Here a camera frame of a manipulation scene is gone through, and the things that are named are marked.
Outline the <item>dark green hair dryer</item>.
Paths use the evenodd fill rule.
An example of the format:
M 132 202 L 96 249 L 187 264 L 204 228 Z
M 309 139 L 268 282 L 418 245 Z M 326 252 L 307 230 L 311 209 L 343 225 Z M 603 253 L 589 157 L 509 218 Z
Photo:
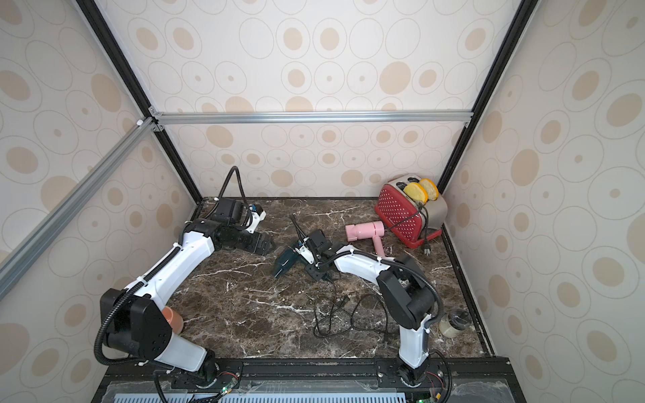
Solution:
M 285 275 L 294 265 L 305 265 L 306 263 L 307 260 L 305 260 L 295 248 L 285 247 L 275 260 L 273 276 L 277 279 L 282 275 Z

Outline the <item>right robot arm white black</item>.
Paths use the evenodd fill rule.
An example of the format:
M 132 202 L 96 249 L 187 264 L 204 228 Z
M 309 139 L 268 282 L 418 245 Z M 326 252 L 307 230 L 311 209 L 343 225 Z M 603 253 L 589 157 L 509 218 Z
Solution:
M 399 326 L 397 374 L 411 387 L 422 383 L 429 365 L 430 327 L 441 321 L 444 304 L 423 269 L 410 257 L 381 257 L 349 243 L 332 243 L 321 230 L 306 234 L 296 216 L 291 221 L 298 240 L 275 262 L 275 277 L 297 262 L 314 280 L 332 280 L 330 272 L 354 275 L 379 287 L 386 311 Z

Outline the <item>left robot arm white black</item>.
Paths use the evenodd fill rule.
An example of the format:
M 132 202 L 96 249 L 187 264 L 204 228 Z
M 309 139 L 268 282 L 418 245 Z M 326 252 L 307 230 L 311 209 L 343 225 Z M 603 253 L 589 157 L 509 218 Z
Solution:
M 275 249 L 271 236 L 258 231 L 265 210 L 245 194 L 222 192 L 210 211 L 198 203 L 171 250 L 144 275 L 122 290 L 111 288 L 100 299 L 101 326 L 93 353 L 99 364 L 157 364 L 213 384 L 219 367 L 213 351 L 175 333 L 163 315 L 167 302 L 203 260 L 221 250 L 266 256 Z

